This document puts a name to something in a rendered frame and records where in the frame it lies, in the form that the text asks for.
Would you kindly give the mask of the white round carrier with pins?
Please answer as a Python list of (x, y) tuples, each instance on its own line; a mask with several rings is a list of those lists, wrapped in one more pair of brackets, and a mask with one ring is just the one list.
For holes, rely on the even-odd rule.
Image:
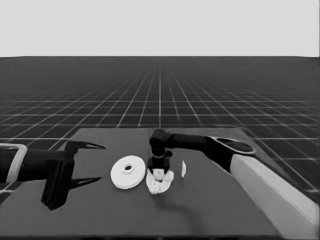
[(148, 187), (148, 190), (152, 186), (159, 186), (160, 187), (160, 193), (166, 192), (170, 186), (171, 183), (173, 182), (166, 182), (165, 181), (165, 176), (163, 170), (157, 169), (157, 174), (152, 174), (150, 169), (147, 170), (147, 175), (146, 175), (146, 185)]

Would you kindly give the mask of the large thick white disc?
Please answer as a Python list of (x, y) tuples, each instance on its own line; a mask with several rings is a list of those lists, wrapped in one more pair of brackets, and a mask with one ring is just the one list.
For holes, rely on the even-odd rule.
[(145, 173), (145, 161), (139, 156), (127, 155), (113, 164), (110, 178), (115, 187), (126, 190), (139, 185)]

